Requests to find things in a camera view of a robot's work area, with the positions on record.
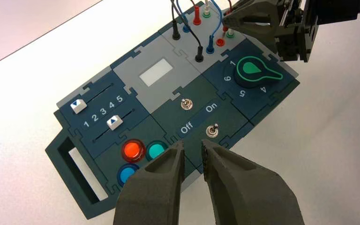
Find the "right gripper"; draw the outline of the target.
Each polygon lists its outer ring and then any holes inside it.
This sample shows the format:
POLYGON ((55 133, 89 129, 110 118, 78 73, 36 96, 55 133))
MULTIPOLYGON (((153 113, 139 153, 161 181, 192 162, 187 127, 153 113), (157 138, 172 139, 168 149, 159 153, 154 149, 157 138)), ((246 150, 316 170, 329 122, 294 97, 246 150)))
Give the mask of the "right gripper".
POLYGON ((248 35, 268 35, 276 28, 275 42, 282 61, 308 62, 318 31, 317 1, 307 0, 301 9, 301 0, 277 1, 239 0, 231 12, 223 17, 223 25, 248 35))

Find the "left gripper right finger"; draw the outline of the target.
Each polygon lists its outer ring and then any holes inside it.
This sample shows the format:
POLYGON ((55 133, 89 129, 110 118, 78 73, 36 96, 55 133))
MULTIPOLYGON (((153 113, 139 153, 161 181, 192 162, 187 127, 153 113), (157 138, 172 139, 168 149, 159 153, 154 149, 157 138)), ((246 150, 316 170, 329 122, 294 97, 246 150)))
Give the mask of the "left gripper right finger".
POLYGON ((304 224, 294 192, 278 173, 207 139, 202 163, 217 225, 304 224))

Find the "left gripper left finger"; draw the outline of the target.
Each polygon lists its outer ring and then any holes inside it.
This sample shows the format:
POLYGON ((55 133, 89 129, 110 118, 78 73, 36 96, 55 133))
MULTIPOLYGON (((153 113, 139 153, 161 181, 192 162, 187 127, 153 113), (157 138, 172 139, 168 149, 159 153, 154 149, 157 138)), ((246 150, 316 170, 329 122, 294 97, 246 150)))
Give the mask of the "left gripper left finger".
POLYGON ((129 177, 115 207, 115 225, 177 225, 185 178, 184 142, 169 146, 129 177))

